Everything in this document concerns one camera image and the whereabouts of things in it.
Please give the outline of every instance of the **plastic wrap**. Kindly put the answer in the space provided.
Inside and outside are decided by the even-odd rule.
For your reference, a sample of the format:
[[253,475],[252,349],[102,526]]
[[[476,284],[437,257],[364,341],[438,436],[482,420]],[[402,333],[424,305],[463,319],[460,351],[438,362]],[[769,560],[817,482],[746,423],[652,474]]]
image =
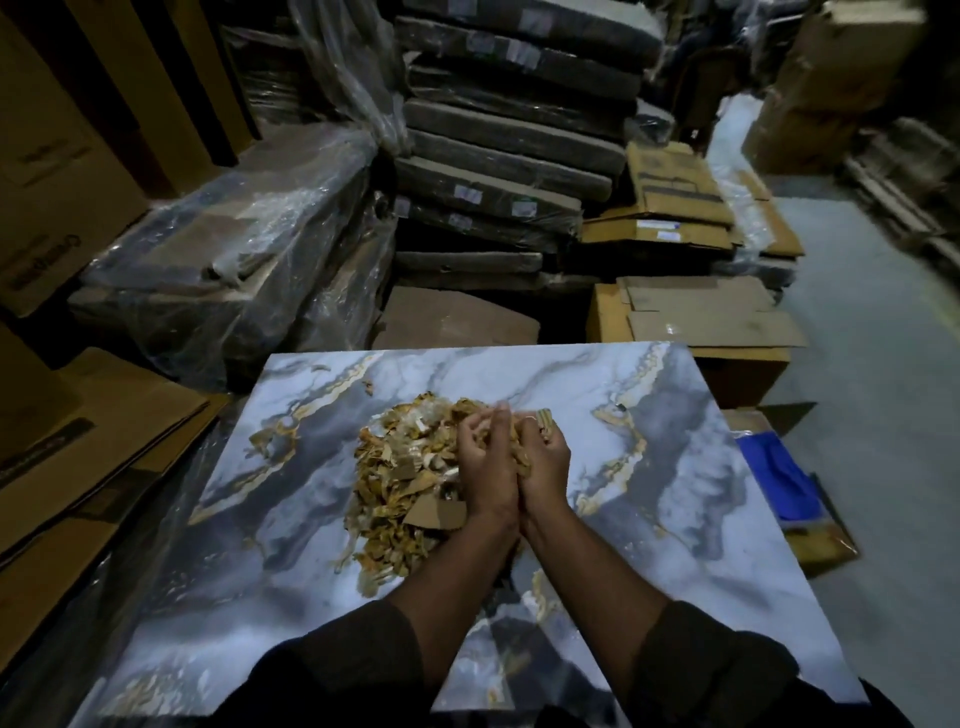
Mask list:
[[271,124],[325,120],[329,102],[317,85],[298,36],[223,29],[240,83],[257,118]]
[[396,216],[370,199],[344,234],[343,262],[307,298],[284,349],[353,352],[366,349],[377,316],[377,296],[394,257]]
[[517,38],[418,17],[398,17],[394,26],[397,42],[410,50],[482,61],[603,99],[632,101],[640,92],[637,74]]
[[352,124],[280,129],[122,235],[90,264],[71,309],[198,389],[255,378],[362,199],[375,154]]
[[522,222],[579,237],[580,201],[446,164],[412,157],[396,161],[397,190],[466,212]]
[[421,99],[408,100],[403,110],[411,129],[479,147],[554,161],[612,178],[618,178],[627,164],[622,143]]
[[134,629],[170,544],[220,459],[242,410],[229,405],[191,454],[175,466],[126,536],[91,573],[0,690],[0,728],[92,728],[101,693]]
[[486,215],[465,214],[460,210],[429,205],[402,195],[396,197],[394,210],[398,217],[415,221],[415,229],[409,235],[398,235],[398,248],[406,247],[404,241],[407,238],[416,250],[421,251],[478,250],[487,247],[555,254],[566,247],[563,237],[541,228]]
[[552,161],[480,147],[448,136],[410,130],[414,154],[470,172],[498,177],[537,189],[559,192],[578,200],[606,202],[613,192],[609,177],[573,169]]
[[657,64],[663,32],[642,3],[592,0],[403,0],[405,8],[641,72]]
[[403,61],[373,0],[289,0],[289,7],[326,97],[346,117],[369,124],[389,154],[409,154]]
[[480,63],[414,54],[407,78],[414,95],[425,101],[509,116],[555,129],[623,141],[624,119],[632,104],[598,102],[547,83],[511,83],[509,77]]

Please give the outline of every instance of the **person's right hand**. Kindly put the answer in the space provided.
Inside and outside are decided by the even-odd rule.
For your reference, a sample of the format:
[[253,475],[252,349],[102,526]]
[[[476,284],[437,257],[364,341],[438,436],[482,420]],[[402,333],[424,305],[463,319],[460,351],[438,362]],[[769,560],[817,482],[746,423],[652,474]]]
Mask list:
[[543,442],[540,425],[533,415],[520,421],[520,443],[530,458],[530,477],[520,479],[523,512],[520,529],[544,509],[569,508],[566,502],[566,480],[570,471],[570,448],[556,423],[549,442]]

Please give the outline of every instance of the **forearm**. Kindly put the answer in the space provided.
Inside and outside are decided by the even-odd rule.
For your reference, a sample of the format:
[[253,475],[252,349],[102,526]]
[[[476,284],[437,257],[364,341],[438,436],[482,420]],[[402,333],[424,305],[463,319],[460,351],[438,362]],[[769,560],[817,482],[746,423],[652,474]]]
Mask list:
[[565,504],[537,510],[526,537],[613,693],[625,705],[636,656],[670,599]]
[[516,519],[470,517],[386,597],[413,626],[428,689],[438,690],[446,679],[517,538]]

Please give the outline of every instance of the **finger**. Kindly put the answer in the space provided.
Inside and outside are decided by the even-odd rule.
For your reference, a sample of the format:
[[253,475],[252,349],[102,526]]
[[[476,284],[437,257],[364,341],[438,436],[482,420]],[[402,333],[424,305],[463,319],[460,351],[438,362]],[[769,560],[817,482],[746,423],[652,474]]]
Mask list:
[[513,426],[513,416],[510,414],[510,405],[502,401],[493,410],[490,422],[490,450],[498,453],[510,452],[510,429]]

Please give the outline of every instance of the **plastic-wrapped package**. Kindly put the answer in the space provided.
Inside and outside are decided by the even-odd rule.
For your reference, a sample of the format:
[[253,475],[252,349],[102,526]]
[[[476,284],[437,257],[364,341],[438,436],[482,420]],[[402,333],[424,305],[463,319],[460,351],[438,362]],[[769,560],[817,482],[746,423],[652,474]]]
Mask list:
[[407,79],[415,96],[424,101],[509,116],[568,132],[623,141],[623,122],[633,113],[632,103],[600,103],[536,79],[514,84],[509,76],[479,61],[411,54]]
[[592,136],[421,99],[409,99],[403,110],[411,129],[488,149],[546,159],[612,178],[618,178],[627,164],[622,144]]
[[396,188],[443,206],[522,222],[562,235],[580,235],[580,201],[556,192],[457,169],[429,159],[396,161]]
[[373,0],[289,0],[310,68],[346,117],[369,124],[380,146],[410,153],[403,122],[403,61]]
[[632,101],[640,92],[637,74],[517,38],[418,17],[398,17],[394,27],[397,42],[409,50],[482,61],[614,101]]
[[95,259],[71,310],[206,391],[255,378],[362,199],[376,143],[353,124],[279,128]]
[[657,64],[663,31],[642,3],[616,0],[403,0],[454,22],[524,36],[640,72]]
[[[473,250],[489,248],[555,254],[566,247],[563,237],[542,228],[487,215],[465,214],[460,210],[429,205],[402,195],[396,197],[394,210],[397,216],[422,224],[416,225],[416,233],[410,235],[411,239],[417,241],[417,250],[450,250],[451,241],[454,241],[454,250],[469,246]],[[441,234],[436,234],[433,229],[439,229]],[[463,242],[459,242],[460,238],[443,235],[443,232],[456,233]],[[402,247],[402,238],[398,237],[398,248]]]
[[271,124],[325,120],[332,110],[310,72],[298,36],[223,29],[240,83],[256,116]]
[[609,177],[573,169],[556,162],[480,147],[448,136],[410,130],[414,154],[453,167],[498,177],[538,189],[559,192],[578,200],[606,202],[613,192]]
[[307,298],[283,349],[290,352],[355,352],[366,349],[377,315],[377,295],[394,257],[396,216],[386,201],[367,201],[340,246],[343,262],[323,276]]

